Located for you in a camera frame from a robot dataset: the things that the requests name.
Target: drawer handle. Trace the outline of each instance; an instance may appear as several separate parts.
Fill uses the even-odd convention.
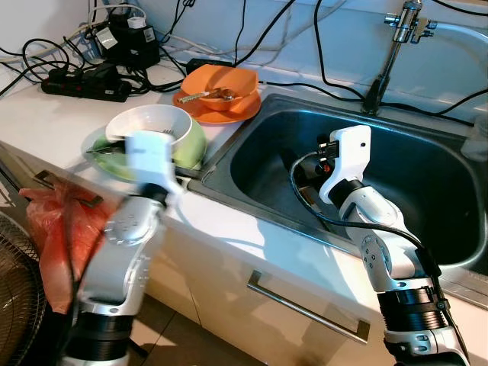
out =
[[[52,175],[52,173],[48,172],[47,170],[42,170],[40,172],[38,172],[35,176],[34,176],[34,180],[39,183],[40,185],[43,185],[44,187],[46,188],[49,188],[49,189],[54,189],[54,185],[53,183],[51,183],[50,181],[47,181],[46,178],[49,177],[50,175]],[[81,203],[81,204],[84,204],[85,206],[87,207],[90,207],[90,208],[93,208],[93,207],[96,207],[97,205],[99,205],[101,202],[103,202],[103,198],[100,197],[100,196],[95,196],[91,201],[87,201],[87,200],[79,200],[78,201]]]
[[[320,316],[319,314],[314,313],[313,311],[310,311],[302,307],[301,305],[298,305],[297,303],[294,303],[293,301],[288,300],[282,297],[281,295],[278,295],[275,292],[270,291],[269,289],[261,286],[258,283],[260,278],[261,278],[261,272],[254,270],[251,274],[251,278],[247,283],[247,287],[262,295],[265,295],[266,297],[269,297],[274,301],[277,301],[285,305],[286,307],[289,307],[292,310],[297,311],[298,313],[308,318],[311,318],[312,320],[315,320],[316,322],[326,326],[327,328],[330,328],[331,330],[339,334],[342,334],[343,336],[346,336],[363,345],[366,345],[368,343],[369,328],[370,328],[369,323],[366,323],[363,320],[359,320],[358,328],[356,329],[355,332],[353,332],[345,328],[344,326],[341,326],[340,324],[330,319],[324,318],[323,316]]]

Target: plastic bag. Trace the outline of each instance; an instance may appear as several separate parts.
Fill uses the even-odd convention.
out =
[[[109,210],[103,203],[94,208],[81,204],[78,199],[90,201],[95,195],[60,180],[53,190],[23,188],[20,195],[32,200],[27,206],[27,221],[40,255],[47,301],[54,312],[66,314],[72,300],[72,279],[65,231],[72,238],[69,252],[75,279],[79,280],[90,254],[101,244],[100,233]]]

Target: stainless steel sink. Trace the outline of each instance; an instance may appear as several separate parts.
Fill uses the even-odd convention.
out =
[[[302,156],[316,149],[320,134],[356,124],[372,132],[364,182],[400,207],[407,227],[439,264],[481,274],[488,295],[486,165],[460,154],[462,137],[270,95],[189,188],[357,255],[343,230],[324,226],[295,198],[283,153]],[[319,201],[313,189],[307,193]],[[319,207],[336,215],[333,207]]]

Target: faucet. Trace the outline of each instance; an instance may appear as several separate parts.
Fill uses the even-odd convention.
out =
[[[435,29],[437,23],[425,18],[419,18],[422,9],[422,0],[408,0],[403,3],[401,15],[388,13],[384,19],[385,24],[395,27],[393,42],[388,53],[387,60],[380,74],[373,81],[361,108],[366,114],[376,115],[387,90],[390,81],[390,73],[403,43],[410,40],[410,43],[418,43],[420,37],[431,37],[434,34],[429,29]]]

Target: fan grille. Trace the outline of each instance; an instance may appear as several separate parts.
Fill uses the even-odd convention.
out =
[[[0,366],[17,366],[46,308],[39,257],[27,235],[0,216]]]

